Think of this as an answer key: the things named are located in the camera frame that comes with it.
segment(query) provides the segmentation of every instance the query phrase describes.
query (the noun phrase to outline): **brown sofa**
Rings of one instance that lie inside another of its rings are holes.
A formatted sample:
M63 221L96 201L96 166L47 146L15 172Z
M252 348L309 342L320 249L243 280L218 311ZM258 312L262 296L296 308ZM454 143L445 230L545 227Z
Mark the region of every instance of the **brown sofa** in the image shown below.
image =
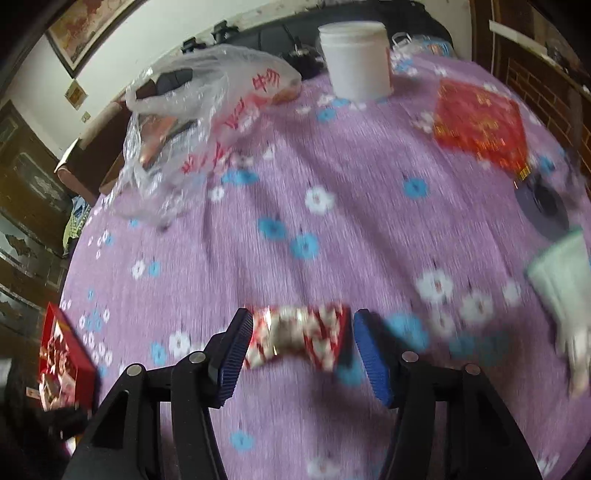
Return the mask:
M150 80L138 89L137 97L155 94L156 85ZM109 170L113 175L112 167L117 158L122 161L120 154L130 117L124 98L112 101L58 163L56 173L61 182L90 205L98 200L100 185Z

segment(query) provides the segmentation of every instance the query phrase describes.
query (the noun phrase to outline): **purple tablecloth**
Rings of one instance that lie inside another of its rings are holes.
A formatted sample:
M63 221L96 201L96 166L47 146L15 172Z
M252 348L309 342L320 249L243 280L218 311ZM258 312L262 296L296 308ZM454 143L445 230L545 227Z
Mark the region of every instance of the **purple tablecloth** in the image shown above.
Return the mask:
M559 479L590 436L591 400L568 398L567 364L524 278L548 242L506 173L431 136L442 76L512 93L471 63L419 55L394 65L389 99L349 104L323 76L269 108L230 169L166 231L112 215L136 201L131 192L109 211L99 202L61 306L97 365L101 399L125 366L176 363L244 304L369 308L433 362L483 366L545 478ZM564 152L520 105L532 159L560 191ZM586 199L569 212L586 235L590 213ZM299 358L244 371L212 419L229 478L371 480L393 414L355 352L334 374ZM166 414L164 424L174 476ZM440 466L434 455L431 470Z

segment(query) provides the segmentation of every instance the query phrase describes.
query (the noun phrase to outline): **framed painting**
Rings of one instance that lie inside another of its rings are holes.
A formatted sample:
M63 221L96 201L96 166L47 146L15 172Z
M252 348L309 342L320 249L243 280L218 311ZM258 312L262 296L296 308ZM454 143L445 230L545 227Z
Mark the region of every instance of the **framed painting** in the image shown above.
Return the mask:
M76 0L46 36L64 68L76 78L100 44L145 0Z

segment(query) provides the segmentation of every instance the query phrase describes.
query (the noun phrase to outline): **white container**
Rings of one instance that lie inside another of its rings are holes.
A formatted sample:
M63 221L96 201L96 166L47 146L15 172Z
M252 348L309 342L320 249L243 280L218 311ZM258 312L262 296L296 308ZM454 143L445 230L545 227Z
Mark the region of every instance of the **white container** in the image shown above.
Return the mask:
M336 96L364 102L390 95L390 44L383 23L338 22L318 30Z

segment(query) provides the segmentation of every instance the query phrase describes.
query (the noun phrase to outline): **bucket lid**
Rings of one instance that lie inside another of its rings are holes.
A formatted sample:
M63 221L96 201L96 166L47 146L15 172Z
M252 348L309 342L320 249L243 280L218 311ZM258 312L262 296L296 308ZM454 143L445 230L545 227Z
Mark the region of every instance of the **bucket lid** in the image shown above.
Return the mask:
M329 23L318 27L324 40L361 40L377 34L385 34L386 26L382 22L353 21Z

